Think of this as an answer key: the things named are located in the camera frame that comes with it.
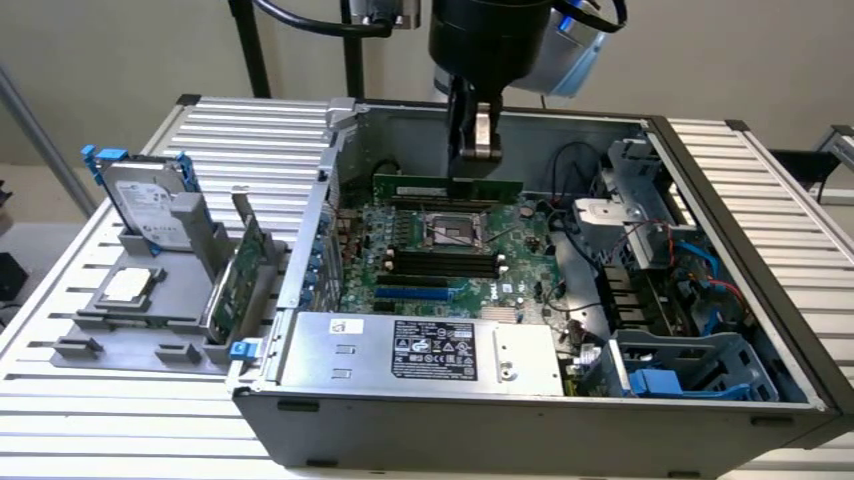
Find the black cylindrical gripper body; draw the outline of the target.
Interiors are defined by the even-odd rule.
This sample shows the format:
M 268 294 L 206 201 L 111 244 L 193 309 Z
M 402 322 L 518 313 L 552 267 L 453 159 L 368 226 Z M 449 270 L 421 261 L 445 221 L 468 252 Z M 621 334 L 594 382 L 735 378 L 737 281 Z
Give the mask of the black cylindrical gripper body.
M 549 1 L 436 0 L 429 52 L 437 66 L 480 92 L 529 75 L 552 15 Z

